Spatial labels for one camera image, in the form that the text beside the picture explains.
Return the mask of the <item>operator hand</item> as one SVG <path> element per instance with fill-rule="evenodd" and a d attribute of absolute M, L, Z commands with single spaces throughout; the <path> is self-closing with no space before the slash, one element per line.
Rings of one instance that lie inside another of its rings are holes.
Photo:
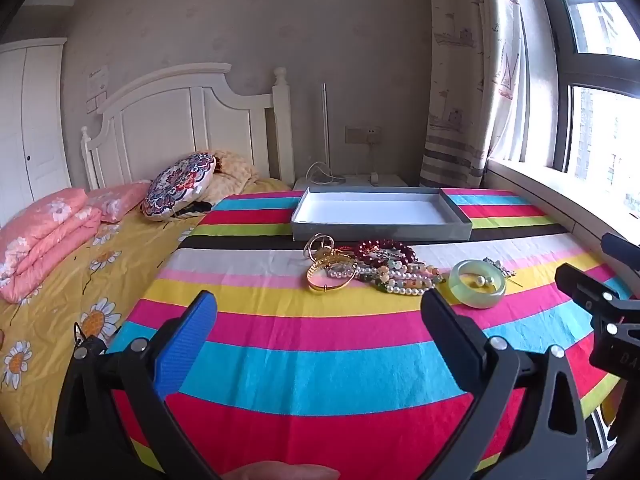
<path fill-rule="evenodd" d="M 340 473 L 320 465 L 290 465 L 274 460 L 254 463 L 223 474 L 224 480 L 336 480 Z"/>

